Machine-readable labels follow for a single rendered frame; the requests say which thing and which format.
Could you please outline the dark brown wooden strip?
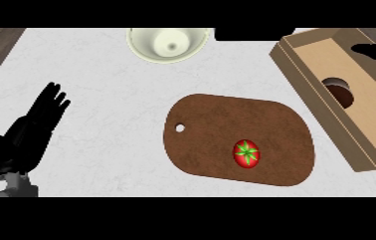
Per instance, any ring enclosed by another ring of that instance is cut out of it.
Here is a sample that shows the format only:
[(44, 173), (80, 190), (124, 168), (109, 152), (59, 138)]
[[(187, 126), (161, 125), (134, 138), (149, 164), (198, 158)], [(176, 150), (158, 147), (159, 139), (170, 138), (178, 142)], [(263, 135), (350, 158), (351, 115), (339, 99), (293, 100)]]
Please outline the dark brown wooden strip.
[(24, 32), (24, 28), (0, 28), (0, 65), (4, 62)]

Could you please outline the red tomato with green stem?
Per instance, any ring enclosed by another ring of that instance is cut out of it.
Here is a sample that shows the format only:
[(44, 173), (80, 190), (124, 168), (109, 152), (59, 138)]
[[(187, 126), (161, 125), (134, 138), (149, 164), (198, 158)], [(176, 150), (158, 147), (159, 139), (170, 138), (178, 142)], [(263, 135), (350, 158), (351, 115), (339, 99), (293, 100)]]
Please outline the red tomato with green stem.
[(260, 149), (255, 143), (242, 139), (233, 146), (232, 155), (242, 168), (254, 168), (260, 163)]

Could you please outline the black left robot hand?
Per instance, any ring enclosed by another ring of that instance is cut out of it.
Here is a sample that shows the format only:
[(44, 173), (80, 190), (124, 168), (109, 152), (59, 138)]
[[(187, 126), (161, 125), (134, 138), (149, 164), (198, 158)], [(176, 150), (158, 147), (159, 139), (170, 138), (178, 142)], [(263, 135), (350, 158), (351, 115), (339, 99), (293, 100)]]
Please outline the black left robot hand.
[(71, 103), (61, 85), (50, 83), (28, 111), (0, 135), (0, 175), (35, 169), (50, 142), (53, 130)]

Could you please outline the pale cream bowl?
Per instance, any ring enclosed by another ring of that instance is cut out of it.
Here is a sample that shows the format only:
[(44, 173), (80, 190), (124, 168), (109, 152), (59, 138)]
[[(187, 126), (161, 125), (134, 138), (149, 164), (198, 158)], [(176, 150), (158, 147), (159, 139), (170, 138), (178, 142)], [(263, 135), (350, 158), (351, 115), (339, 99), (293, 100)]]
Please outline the pale cream bowl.
[(134, 54), (146, 61), (171, 64), (202, 49), (209, 28), (130, 28), (127, 41)]

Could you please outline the brown wooden cutting board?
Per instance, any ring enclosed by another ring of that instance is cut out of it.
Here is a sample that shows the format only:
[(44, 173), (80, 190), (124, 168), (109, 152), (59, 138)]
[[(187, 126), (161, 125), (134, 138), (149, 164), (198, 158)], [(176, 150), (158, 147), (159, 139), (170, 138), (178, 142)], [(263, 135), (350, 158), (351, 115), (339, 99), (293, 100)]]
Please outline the brown wooden cutting board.
[[(242, 140), (260, 149), (260, 163), (242, 168), (232, 150)], [(314, 166), (307, 124), (286, 105), (212, 95), (189, 95), (165, 123), (165, 150), (186, 173), (277, 186), (299, 184)]]

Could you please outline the cardboard box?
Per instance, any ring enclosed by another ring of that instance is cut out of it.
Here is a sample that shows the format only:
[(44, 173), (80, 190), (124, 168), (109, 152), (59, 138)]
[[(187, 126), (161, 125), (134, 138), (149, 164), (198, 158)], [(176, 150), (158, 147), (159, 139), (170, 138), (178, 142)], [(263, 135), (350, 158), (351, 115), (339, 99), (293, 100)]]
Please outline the cardboard box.
[(376, 170), (376, 60), (357, 44), (376, 44), (376, 28), (317, 28), (285, 36), (270, 58), (360, 172)]

